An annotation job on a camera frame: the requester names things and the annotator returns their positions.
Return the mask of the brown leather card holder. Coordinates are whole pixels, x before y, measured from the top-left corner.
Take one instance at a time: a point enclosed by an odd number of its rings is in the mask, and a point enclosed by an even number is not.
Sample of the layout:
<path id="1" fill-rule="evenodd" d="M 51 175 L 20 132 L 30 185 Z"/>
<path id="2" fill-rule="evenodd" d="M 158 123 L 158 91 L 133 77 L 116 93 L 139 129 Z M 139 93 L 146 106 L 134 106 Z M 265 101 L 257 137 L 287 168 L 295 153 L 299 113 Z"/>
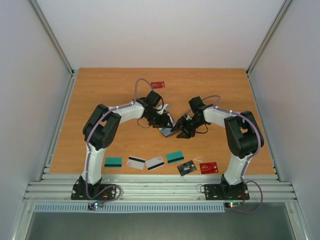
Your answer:
<path id="1" fill-rule="evenodd" d="M 170 119 L 170 123 L 172 124 L 172 126 L 174 127 L 175 126 L 175 121 L 172 117 L 172 115 L 168 112 L 167 115 L 169 116 L 169 119 Z M 171 132 L 171 127 L 169 128 L 159 128 L 159 132 L 164 136 L 164 137 L 169 137 L 170 135 L 172 135 L 174 132 Z"/>

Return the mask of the black VIP card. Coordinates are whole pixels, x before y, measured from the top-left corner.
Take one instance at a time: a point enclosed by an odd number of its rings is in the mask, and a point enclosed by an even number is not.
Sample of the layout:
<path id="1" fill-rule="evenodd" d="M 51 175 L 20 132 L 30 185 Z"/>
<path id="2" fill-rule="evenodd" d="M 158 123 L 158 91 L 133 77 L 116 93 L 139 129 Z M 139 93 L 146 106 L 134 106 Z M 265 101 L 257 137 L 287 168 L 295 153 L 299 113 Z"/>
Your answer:
<path id="1" fill-rule="evenodd" d="M 197 170 L 197 168 L 192 160 L 187 161 L 181 165 L 178 165 L 177 169 L 178 169 L 179 174 L 182 177 Z"/>

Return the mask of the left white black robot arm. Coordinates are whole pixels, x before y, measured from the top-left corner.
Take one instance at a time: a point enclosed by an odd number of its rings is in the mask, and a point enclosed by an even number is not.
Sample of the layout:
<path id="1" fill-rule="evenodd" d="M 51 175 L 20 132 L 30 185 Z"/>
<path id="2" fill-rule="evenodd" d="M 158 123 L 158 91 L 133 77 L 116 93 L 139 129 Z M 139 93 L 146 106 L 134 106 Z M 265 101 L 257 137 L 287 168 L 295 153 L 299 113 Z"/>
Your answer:
<path id="1" fill-rule="evenodd" d="M 136 98 L 127 104 L 113 107 L 99 104 L 95 108 L 82 130 L 86 144 L 84 170 L 78 180 L 82 194 L 89 199 L 96 199 L 103 192 L 102 163 L 106 149 L 115 139 L 120 124 L 145 118 L 153 128 L 174 127 L 165 111 L 165 105 L 156 107 L 162 101 L 163 98 L 152 90 L 146 97 Z"/>

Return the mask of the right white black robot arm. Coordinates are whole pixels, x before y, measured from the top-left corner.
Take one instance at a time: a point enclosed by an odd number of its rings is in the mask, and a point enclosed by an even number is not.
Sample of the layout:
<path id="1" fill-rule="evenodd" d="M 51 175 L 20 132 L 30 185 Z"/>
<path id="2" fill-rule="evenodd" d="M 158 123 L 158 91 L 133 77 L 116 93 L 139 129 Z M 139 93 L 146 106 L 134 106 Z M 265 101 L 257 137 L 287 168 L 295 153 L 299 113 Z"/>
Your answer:
<path id="1" fill-rule="evenodd" d="M 180 131 L 177 136 L 180 139 L 190 139 L 195 136 L 197 128 L 203 125 L 215 124 L 223 127 L 231 157 L 218 185 L 218 192 L 225 199 L 244 193 L 244 175 L 251 159 L 264 145 L 253 113 L 226 110 L 215 104 L 206 105 L 199 96 L 192 98 L 188 103 L 193 116 L 185 113 L 171 131 Z"/>

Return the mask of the teal card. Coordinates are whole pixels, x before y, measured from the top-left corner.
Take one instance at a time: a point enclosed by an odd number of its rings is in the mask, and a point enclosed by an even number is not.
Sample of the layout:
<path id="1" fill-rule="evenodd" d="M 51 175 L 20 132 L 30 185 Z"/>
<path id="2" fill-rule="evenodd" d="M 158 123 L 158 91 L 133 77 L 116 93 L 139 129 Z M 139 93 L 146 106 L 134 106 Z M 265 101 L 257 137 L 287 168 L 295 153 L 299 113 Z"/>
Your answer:
<path id="1" fill-rule="evenodd" d="M 123 163 L 122 157 L 106 157 L 104 167 L 105 168 L 121 168 Z"/>
<path id="2" fill-rule="evenodd" d="M 168 164 L 180 162 L 180 161 L 183 161 L 184 159 L 185 158 L 184 158 L 182 151 L 175 151 L 175 152 L 171 152 L 171 153 L 166 154 L 166 160 L 167 160 Z"/>

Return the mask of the red card far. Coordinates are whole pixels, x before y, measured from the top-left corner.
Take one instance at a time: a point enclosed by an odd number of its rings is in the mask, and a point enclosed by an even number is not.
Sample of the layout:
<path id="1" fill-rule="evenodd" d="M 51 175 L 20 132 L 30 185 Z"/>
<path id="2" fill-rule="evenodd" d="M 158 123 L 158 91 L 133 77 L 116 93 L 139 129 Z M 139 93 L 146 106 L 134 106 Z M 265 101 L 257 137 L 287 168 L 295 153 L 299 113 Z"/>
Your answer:
<path id="1" fill-rule="evenodd" d="M 154 81 L 150 84 L 153 89 L 164 89 L 166 87 L 164 81 Z"/>

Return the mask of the red VIP card near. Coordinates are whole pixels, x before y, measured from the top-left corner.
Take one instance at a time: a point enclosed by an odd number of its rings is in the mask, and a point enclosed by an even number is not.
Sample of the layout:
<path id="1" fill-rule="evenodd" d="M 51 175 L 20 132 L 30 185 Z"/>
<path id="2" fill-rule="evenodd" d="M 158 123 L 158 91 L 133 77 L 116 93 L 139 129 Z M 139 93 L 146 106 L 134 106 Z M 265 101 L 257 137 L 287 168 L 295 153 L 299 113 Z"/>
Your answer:
<path id="1" fill-rule="evenodd" d="M 202 175 L 217 174 L 219 172 L 218 165 L 216 162 L 200 163 L 199 167 L 200 167 L 200 173 Z"/>

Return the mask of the white card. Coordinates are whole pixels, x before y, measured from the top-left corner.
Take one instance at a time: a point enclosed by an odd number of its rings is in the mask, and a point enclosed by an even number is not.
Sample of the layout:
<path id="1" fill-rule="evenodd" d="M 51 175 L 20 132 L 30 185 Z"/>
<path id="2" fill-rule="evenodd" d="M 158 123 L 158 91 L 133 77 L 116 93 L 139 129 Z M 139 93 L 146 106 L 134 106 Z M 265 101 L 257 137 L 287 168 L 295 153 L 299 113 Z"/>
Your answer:
<path id="1" fill-rule="evenodd" d="M 143 158 L 129 156 L 126 165 L 131 168 L 143 170 L 146 160 Z"/>
<path id="2" fill-rule="evenodd" d="M 148 171 L 153 171 L 157 168 L 164 166 L 165 162 L 164 162 L 162 156 L 157 156 L 157 157 L 154 157 L 152 159 L 147 160 L 145 162 L 145 165 L 146 165 Z"/>

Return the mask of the white card left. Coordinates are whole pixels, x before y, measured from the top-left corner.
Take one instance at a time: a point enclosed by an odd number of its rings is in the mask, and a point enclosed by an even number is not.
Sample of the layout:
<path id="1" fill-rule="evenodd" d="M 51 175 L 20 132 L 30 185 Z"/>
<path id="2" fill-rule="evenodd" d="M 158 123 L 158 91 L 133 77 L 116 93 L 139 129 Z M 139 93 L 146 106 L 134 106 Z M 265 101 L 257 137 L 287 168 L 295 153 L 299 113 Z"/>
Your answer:
<path id="1" fill-rule="evenodd" d="M 143 158 L 129 156 L 126 165 L 131 168 L 143 170 L 146 160 Z"/>

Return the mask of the small circuit board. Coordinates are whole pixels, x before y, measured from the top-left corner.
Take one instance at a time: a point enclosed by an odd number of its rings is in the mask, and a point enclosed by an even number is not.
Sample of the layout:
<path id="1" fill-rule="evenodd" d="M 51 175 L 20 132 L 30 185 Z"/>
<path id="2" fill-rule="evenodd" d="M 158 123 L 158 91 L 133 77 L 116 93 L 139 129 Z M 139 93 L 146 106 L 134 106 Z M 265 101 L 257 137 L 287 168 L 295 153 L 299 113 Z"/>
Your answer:
<path id="1" fill-rule="evenodd" d="M 243 204 L 241 202 L 233 202 L 233 201 L 224 203 L 224 206 L 229 209 L 238 208 L 238 207 L 241 207 L 242 205 Z"/>
<path id="2" fill-rule="evenodd" d="M 89 211 L 96 211 L 96 210 L 102 208 L 103 205 L 104 205 L 104 204 L 103 204 L 102 202 L 89 203 L 89 204 L 87 205 L 87 209 L 88 209 Z"/>

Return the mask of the left small circuit board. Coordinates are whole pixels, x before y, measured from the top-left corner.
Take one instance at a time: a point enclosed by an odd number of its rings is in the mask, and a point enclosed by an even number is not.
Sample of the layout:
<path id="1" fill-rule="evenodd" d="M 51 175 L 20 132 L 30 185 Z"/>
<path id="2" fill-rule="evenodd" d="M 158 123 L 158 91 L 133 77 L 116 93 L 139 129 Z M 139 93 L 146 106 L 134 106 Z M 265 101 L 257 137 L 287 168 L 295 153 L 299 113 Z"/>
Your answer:
<path id="1" fill-rule="evenodd" d="M 102 208 L 103 205 L 104 205 L 104 204 L 103 204 L 102 202 L 89 203 L 89 204 L 87 205 L 87 209 L 88 209 L 89 211 L 96 211 L 96 210 Z"/>

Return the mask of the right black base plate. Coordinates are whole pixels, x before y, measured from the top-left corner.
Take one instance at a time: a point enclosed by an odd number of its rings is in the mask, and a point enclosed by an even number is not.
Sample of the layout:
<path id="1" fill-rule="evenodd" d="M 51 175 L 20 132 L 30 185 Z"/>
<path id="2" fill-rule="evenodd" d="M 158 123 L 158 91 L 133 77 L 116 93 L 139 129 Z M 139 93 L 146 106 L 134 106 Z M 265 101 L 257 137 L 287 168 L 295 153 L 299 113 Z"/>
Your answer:
<path id="1" fill-rule="evenodd" d="M 223 182 L 220 184 L 205 184 L 204 195 L 207 201 L 240 201 L 250 199 L 248 186 L 244 183 L 239 183 L 237 185 L 229 185 L 228 183 Z"/>

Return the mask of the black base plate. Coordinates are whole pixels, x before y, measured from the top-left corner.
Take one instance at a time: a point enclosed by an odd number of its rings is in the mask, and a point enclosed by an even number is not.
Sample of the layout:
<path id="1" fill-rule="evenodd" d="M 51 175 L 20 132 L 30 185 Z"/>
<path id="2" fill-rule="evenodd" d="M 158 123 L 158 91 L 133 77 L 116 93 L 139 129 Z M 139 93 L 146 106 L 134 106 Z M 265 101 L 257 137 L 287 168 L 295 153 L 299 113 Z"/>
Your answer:
<path id="1" fill-rule="evenodd" d="M 86 190 L 86 183 L 78 182 L 73 185 L 70 199 L 77 201 L 111 201 L 116 198 L 118 193 L 116 186 L 112 184 L 88 184 Z"/>
<path id="2" fill-rule="evenodd" d="M 237 185 L 229 185 L 228 183 L 223 182 L 220 184 L 205 184 L 204 195 L 207 201 L 240 201 L 250 199 L 248 186 L 244 183 L 239 183 Z"/>

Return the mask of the aluminium corner post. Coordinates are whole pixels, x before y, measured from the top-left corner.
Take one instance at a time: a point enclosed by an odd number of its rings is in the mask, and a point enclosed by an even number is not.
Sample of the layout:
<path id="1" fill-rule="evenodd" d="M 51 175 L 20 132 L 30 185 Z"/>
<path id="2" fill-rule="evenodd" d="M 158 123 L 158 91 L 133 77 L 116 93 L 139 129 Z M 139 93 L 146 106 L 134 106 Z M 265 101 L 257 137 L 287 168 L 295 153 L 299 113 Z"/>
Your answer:
<path id="1" fill-rule="evenodd" d="M 259 59 L 261 58 L 262 54 L 264 53 L 265 49 L 267 48 L 268 44 L 270 43 L 273 35 L 276 33 L 279 25 L 281 24 L 283 18 L 285 17 L 288 9 L 292 5 L 293 0 L 284 0 L 277 11 L 270 27 L 268 28 L 261 44 L 259 45 L 252 61 L 250 62 L 248 68 L 246 69 L 246 75 L 249 78 L 251 72 L 254 70 L 255 66 L 257 65 Z"/>
<path id="2" fill-rule="evenodd" d="M 66 54 L 64 53 L 58 39 L 56 38 L 45 14 L 43 13 L 39 3 L 37 0 L 29 0 L 28 1 L 31 4 L 31 7 L 35 11 L 35 14 L 37 15 L 41 25 L 43 26 L 46 34 L 48 35 L 50 41 L 52 42 L 54 48 L 56 49 L 58 55 L 60 56 L 65 68 L 67 69 L 68 73 L 72 76 L 75 72 L 73 67 L 71 66 L 69 60 L 67 59 Z"/>

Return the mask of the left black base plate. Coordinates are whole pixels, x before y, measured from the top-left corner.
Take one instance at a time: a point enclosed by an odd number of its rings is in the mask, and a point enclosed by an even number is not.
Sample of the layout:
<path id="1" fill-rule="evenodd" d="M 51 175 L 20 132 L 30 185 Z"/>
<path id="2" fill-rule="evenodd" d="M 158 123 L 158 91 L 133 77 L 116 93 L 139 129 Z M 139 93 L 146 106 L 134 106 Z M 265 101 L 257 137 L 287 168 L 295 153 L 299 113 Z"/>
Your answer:
<path id="1" fill-rule="evenodd" d="M 111 201 L 116 198 L 118 193 L 116 186 L 112 184 L 88 184 L 86 190 L 86 183 L 78 182 L 73 185 L 70 199 L 77 201 Z"/>

